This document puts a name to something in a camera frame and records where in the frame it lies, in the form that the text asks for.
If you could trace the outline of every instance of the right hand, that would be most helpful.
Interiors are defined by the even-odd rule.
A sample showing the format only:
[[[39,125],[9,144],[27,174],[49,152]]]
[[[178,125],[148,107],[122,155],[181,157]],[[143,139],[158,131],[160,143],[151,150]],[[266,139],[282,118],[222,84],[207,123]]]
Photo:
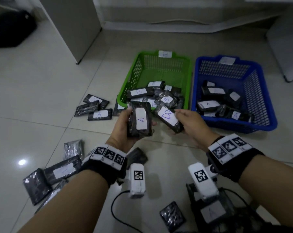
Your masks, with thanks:
[[[191,137],[197,146],[207,152],[208,147],[218,138],[219,134],[211,131],[199,113],[175,109],[175,117],[183,124],[186,134]]]

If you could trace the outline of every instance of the forearm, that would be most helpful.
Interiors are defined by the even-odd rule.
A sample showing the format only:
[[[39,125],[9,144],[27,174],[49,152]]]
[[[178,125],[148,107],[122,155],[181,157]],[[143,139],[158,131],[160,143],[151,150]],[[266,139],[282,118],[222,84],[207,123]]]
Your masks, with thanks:
[[[255,156],[245,168],[239,185],[281,224],[293,227],[293,168]]]
[[[90,170],[80,172],[18,233],[92,233],[108,193],[106,180]]]

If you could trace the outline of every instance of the blue plastic basket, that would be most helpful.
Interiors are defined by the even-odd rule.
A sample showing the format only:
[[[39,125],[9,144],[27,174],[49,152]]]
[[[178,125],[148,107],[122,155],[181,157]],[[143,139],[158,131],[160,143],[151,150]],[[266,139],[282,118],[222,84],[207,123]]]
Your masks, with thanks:
[[[202,116],[210,127],[221,128],[241,133],[252,133],[258,130],[272,131],[277,127],[277,119],[266,87],[261,66],[252,61],[235,58],[232,65],[220,64],[226,55],[216,57],[199,57],[195,64],[192,111],[196,111],[196,100],[201,98],[201,85],[204,80],[216,83],[224,89],[233,89],[243,96],[241,109],[253,113],[254,123],[234,119]]]

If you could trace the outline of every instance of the white sensor device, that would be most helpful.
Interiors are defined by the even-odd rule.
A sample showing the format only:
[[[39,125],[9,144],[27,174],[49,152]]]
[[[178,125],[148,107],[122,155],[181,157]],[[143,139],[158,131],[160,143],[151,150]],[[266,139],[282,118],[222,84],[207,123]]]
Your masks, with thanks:
[[[209,198],[219,195],[219,190],[209,176],[202,163],[195,163],[188,166],[188,170],[194,180],[197,191],[200,193],[202,200],[205,202]]]
[[[141,198],[144,196],[145,189],[145,174],[144,166],[140,163],[133,163],[129,168],[129,197],[132,199]]]

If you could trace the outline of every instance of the black bag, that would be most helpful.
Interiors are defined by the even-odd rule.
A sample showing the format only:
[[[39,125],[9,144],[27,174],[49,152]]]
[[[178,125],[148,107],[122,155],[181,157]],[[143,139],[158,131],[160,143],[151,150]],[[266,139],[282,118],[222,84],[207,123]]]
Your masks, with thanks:
[[[15,47],[26,39],[37,25],[27,11],[10,11],[0,15],[0,47]]]

